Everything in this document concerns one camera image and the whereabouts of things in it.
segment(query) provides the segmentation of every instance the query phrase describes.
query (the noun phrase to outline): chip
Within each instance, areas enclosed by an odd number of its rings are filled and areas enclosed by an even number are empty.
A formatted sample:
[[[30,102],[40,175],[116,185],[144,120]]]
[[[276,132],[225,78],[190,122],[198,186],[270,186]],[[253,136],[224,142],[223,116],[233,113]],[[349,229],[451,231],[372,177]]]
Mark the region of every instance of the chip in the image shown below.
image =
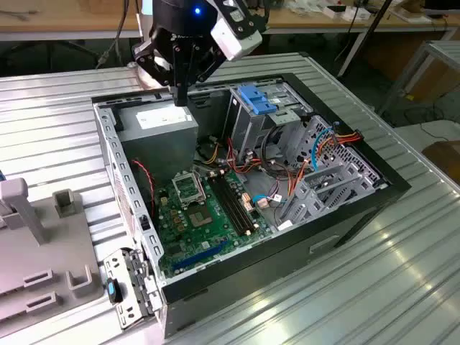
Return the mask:
[[[192,206],[187,210],[188,218],[190,218],[194,228],[212,223],[213,219],[206,206]]]
[[[180,245],[178,244],[175,244],[171,247],[169,247],[167,249],[167,252],[170,254],[170,255],[175,255],[175,254],[179,254],[180,252],[182,251],[182,249],[180,248]]]

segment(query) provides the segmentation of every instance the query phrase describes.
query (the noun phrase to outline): ram slot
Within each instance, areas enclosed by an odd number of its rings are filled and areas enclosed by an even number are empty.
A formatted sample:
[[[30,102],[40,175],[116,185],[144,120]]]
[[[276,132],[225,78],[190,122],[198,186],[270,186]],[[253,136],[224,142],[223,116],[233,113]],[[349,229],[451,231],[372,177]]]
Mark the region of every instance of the ram slot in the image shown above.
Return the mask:
[[[251,219],[249,219],[246,211],[239,203],[238,198],[235,196],[225,179],[210,179],[209,184],[226,215],[230,218],[237,234],[239,236],[244,236],[248,231],[254,231]]]

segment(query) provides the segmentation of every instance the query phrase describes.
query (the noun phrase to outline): latch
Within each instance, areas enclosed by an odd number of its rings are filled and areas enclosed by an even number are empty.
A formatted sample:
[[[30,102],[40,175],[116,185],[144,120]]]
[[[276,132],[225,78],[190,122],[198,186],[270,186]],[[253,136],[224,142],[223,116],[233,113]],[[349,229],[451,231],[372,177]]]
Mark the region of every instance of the latch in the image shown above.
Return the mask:
[[[106,284],[109,299],[116,306],[121,329],[152,317],[161,309],[160,291],[142,253],[119,249],[109,255],[103,265],[109,277]]]

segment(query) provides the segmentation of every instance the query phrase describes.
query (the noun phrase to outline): motherboard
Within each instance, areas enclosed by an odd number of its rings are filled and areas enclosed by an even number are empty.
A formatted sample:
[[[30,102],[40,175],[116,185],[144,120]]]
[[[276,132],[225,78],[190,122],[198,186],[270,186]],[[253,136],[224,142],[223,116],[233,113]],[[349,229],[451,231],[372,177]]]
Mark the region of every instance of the motherboard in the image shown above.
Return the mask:
[[[200,189],[206,199],[198,198],[183,206],[184,197],[199,196]],[[257,209],[247,211],[242,207],[245,193],[235,172],[216,178],[187,173],[158,189],[157,230],[165,250],[160,268],[166,277],[204,265],[272,234]]]

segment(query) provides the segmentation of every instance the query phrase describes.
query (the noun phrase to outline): label sticker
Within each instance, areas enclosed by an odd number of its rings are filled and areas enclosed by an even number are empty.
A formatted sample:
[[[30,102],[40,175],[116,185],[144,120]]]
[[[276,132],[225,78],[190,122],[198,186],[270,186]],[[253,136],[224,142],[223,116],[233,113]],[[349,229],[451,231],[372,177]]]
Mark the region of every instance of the label sticker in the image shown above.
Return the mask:
[[[281,199],[282,199],[282,196],[280,194],[275,194],[273,196],[273,201],[277,202],[277,203],[280,203],[281,202]]]
[[[140,111],[136,115],[142,129],[177,124],[178,122],[192,121],[192,116],[184,108],[169,104],[162,108]]]

